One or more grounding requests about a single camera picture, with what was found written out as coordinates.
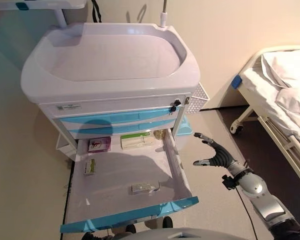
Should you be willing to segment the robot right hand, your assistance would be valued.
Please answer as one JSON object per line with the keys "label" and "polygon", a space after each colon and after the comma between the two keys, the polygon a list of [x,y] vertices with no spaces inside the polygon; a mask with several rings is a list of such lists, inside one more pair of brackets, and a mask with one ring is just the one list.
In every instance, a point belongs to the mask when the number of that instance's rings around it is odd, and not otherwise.
{"label": "robot right hand", "polygon": [[232,174],[238,174],[244,169],[244,166],[219,143],[212,138],[205,136],[200,132],[195,132],[194,137],[202,140],[202,143],[210,146],[215,150],[215,155],[209,159],[197,160],[193,162],[194,166],[213,166],[213,167],[224,167]]}

